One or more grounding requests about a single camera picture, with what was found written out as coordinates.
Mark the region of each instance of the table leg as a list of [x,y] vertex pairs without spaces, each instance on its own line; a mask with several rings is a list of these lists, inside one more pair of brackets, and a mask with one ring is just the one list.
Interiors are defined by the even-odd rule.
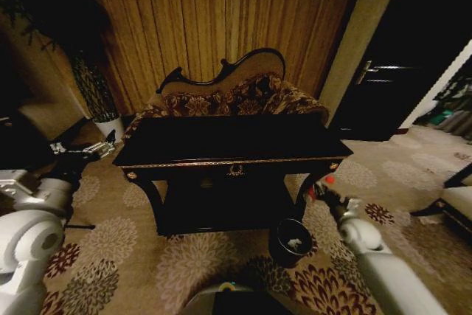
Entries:
[[162,199],[161,195],[159,195],[159,191],[157,190],[156,185],[151,180],[144,180],[144,179],[128,179],[129,182],[134,183],[136,186],[139,186],[141,190],[147,196],[149,200],[150,206],[153,209],[154,214],[154,221],[156,222],[156,230],[157,230],[157,220],[159,216],[162,215]]

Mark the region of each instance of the beige wall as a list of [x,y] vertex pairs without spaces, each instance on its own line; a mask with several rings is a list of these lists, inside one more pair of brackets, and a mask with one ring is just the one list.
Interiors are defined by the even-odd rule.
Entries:
[[319,100],[333,118],[389,0],[357,0]]
[[48,51],[41,51],[41,40],[33,38],[28,45],[27,36],[21,31],[27,23],[17,19],[15,28],[7,17],[0,15],[0,39],[11,48],[14,67],[29,86],[35,98],[24,101],[21,113],[27,116],[47,139],[53,139],[84,114],[71,89]]

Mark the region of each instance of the gold trim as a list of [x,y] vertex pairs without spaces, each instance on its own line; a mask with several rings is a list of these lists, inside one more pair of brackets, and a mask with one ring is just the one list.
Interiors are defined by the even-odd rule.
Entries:
[[117,165],[123,169],[136,167],[188,167],[188,166],[213,166],[234,164],[259,164],[263,162],[311,162],[314,160],[345,159],[347,156],[326,156],[322,158],[288,158],[288,159],[259,159],[259,160],[235,160],[233,162],[177,162],[174,164],[149,164],[149,165]]
[[229,167],[229,172],[227,173],[228,176],[242,176],[244,175],[243,166],[242,165],[231,165]]

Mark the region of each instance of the black trash can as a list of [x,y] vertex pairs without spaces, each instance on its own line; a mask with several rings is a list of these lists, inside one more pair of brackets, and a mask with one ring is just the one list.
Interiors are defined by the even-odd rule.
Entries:
[[286,269],[295,267],[312,247],[310,232],[296,219],[282,219],[271,228],[269,252],[272,258]]

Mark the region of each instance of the floral upholstery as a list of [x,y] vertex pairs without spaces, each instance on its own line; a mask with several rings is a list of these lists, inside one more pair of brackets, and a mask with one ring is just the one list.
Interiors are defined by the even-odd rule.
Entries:
[[147,117],[311,113],[318,114],[320,121],[326,123],[328,112],[323,105],[274,73],[263,73],[242,81],[226,93],[214,90],[208,94],[157,94],[136,115],[123,139],[129,139],[141,119]]

